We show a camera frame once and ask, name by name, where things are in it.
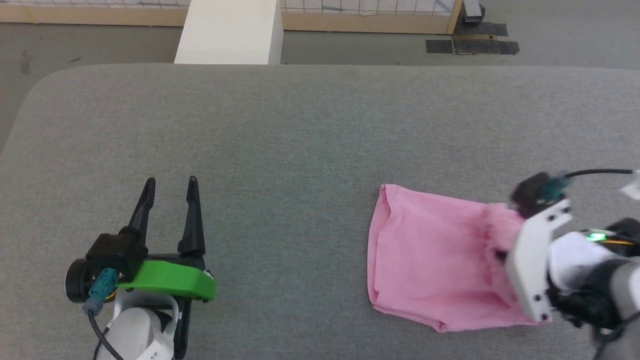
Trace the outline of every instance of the wire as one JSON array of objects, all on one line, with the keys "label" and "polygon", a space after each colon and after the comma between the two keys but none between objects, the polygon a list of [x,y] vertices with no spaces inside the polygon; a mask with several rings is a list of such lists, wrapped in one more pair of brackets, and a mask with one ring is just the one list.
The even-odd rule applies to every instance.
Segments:
[{"label": "wire", "polygon": [[[105,327],[102,335],[106,335],[109,332],[109,328]],[[98,340],[98,345],[95,346],[95,350],[93,351],[93,360],[98,359],[98,351],[100,351],[100,347],[102,346],[102,341]]]},{"label": "wire", "polygon": [[89,316],[89,322],[91,323],[91,327],[93,327],[93,331],[95,332],[95,335],[98,337],[98,339],[102,343],[102,346],[104,346],[104,348],[107,349],[107,351],[111,354],[111,356],[113,356],[116,360],[124,360],[122,359],[122,356],[118,354],[116,349],[114,349],[111,346],[111,344],[109,344],[107,339],[102,334],[102,331],[100,331],[98,324],[95,322],[95,316],[93,315],[93,311],[89,310],[87,311],[87,313],[88,313],[87,316]]},{"label": "wire", "polygon": [[630,245],[630,246],[636,246],[637,245],[635,243],[630,243],[629,241],[622,241],[622,240],[605,240],[602,243],[604,243],[604,244],[615,244],[615,245]]},{"label": "wire", "polygon": [[591,175],[591,174],[633,174],[634,170],[625,169],[625,168],[591,168],[587,170],[580,170],[570,172],[564,176],[565,179],[570,177],[576,177],[581,175]]},{"label": "wire", "polygon": [[609,344],[616,341],[620,335],[627,329],[629,324],[638,320],[640,318],[640,311],[633,314],[630,318],[627,318],[625,321],[621,322],[617,328],[615,328],[606,338],[603,340],[602,344],[598,347],[598,351],[596,351],[596,355],[593,357],[593,360],[599,360],[604,353],[604,350],[607,349]]},{"label": "wire", "polygon": [[113,293],[111,293],[111,295],[107,296],[106,299],[104,299],[104,302],[112,302],[116,299],[116,291],[117,290],[113,290]]}]

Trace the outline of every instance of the wooden frame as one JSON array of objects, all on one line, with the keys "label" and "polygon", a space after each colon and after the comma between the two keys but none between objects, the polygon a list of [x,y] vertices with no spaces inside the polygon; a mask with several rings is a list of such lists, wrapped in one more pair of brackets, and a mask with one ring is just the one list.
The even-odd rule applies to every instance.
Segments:
[{"label": "wooden frame", "polygon": [[[282,13],[285,30],[362,33],[453,34],[463,0],[456,0],[451,17],[440,15],[345,15]],[[132,8],[57,8],[0,6],[0,22],[183,26],[187,10]]]}]

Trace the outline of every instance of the gray table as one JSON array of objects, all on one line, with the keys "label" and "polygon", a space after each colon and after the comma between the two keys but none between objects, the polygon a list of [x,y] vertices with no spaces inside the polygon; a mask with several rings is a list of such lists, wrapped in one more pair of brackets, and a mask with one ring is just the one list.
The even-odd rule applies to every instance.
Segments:
[{"label": "gray table", "polygon": [[[3,359],[89,359],[62,292],[75,258],[157,179],[147,245],[172,252],[200,180],[218,298],[188,359],[584,359],[586,331],[438,334],[366,292],[378,188],[500,202],[539,170],[638,166],[640,72],[525,67],[107,65],[39,83],[0,155]],[[572,228],[640,216],[580,179]],[[111,308],[101,315],[102,324]]]}]

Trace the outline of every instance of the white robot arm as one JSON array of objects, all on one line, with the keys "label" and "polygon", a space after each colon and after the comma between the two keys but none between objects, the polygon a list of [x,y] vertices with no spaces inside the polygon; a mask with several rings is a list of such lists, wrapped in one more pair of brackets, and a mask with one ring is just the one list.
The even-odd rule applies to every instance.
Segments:
[{"label": "white robot arm", "polygon": [[[632,170],[599,169],[573,174]],[[534,321],[558,310],[576,327],[590,325],[595,359],[640,359],[640,222],[623,219],[606,230],[553,232],[572,219],[563,189],[571,176],[540,173],[518,185],[512,200],[526,219],[506,258],[509,281]]]},{"label": "white robot arm", "polygon": [[[184,359],[191,303],[214,298],[216,283],[203,259],[197,179],[189,178],[189,208],[176,254],[148,253],[147,223],[155,192],[156,180],[150,178],[129,225],[117,235],[101,234],[85,257],[67,270],[65,293],[71,302],[83,304],[99,339],[94,360]],[[109,301],[115,302],[114,313],[102,331],[95,316]]]}]

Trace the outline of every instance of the gray floor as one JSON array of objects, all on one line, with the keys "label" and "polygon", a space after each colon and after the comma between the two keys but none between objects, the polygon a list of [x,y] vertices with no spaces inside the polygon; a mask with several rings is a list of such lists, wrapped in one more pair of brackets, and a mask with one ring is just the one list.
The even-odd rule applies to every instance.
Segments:
[{"label": "gray floor", "polygon": [[[426,35],[285,34],[283,63],[550,65],[640,69],[637,0],[482,0],[508,25],[510,55],[426,54]],[[0,149],[24,97],[44,76],[98,63],[173,62],[180,28],[0,24]]]}]

